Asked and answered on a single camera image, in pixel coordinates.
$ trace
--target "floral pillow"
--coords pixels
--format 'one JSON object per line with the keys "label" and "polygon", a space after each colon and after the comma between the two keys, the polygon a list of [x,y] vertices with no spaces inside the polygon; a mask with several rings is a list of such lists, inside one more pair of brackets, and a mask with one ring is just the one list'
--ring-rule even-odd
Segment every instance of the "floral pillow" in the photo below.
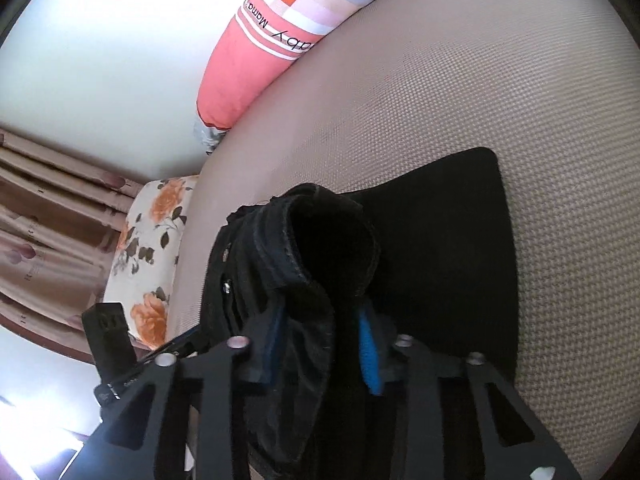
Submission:
{"label": "floral pillow", "polygon": [[151,349],[164,344],[178,250],[197,176],[150,182],[127,215],[104,293],[121,303],[129,331]]}

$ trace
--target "metal bolt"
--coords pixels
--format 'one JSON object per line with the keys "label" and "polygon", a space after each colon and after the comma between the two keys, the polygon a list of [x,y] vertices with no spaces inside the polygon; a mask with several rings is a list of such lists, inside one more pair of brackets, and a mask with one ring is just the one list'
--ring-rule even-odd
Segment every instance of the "metal bolt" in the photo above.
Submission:
{"label": "metal bolt", "polygon": [[250,342],[251,340],[247,336],[235,335],[226,340],[226,345],[229,348],[238,350],[240,348],[244,348],[245,346],[248,346]]}
{"label": "metal bolt", "polygon": [[556,474],[555,467],[539,467],[529,475],[531,480],[551,480]]}
{"label": "metal bolt", "polygon": [[396,346],[400,348],[409,348],[414,344],[414,338],[407,334],[399,334],[398,339],[396,339]]}
{"label": "metal bolt", "polygon": [[471,354],[466,357],[466,362],[473,366],[479,366],[486,362],[486,357],[480,352],[471,352]]}
{"label": "metal bolt", "polygon": [[159,356],[156,356],[156,358],[154,359],[154,362],[161,367],[167,367],[167,366],[172,366],[175,365],[175,362],[178,360],[178,358],[173,355],[173,354],[160,354]]}

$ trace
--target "curtain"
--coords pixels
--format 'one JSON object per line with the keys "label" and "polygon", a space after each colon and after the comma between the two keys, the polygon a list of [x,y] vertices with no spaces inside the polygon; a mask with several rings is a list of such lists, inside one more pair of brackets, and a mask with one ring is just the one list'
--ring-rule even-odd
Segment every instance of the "curtain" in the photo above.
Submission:
{"label": "curtain", "polygon": [[0,324],[90,362],[80,316],[102,297],[140,189],[0,130]]}

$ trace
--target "black garment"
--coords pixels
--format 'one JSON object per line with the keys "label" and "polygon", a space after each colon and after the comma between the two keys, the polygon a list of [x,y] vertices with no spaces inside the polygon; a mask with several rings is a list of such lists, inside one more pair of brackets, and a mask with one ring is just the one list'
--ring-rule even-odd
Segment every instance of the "black garment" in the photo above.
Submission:
{"label": "black garment", "polygon": [[[202,298],[212,344],[241,333],[268,306],[287,313],[273,389],[246,404],[252,462],[263,475],[295,478],[302,468],[308,480],[311,471],[322,480],[373,480],[381,473],[370,465],[390,443],[372,438],[372,425],[392,427],[394,418],[360,374],[357,311],[365,292],[400,332],[447,354],[481,351],[513,379],[515,254],[490,150],[457,153],[343,196],[303,184],[229,216]],[[327,470],[329,462],[337,466]]]}

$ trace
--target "bright light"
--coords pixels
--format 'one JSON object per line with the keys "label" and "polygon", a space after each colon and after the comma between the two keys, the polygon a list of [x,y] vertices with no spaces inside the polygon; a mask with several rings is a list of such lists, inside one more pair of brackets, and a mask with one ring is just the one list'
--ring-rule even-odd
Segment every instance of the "bright light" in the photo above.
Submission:
{"label": "bright light", "polygon": [[48,462],[65,449],[81,448],[82,442],[69,432],[0,401],[0,451],[24,480],[38,480],[32,466]]}

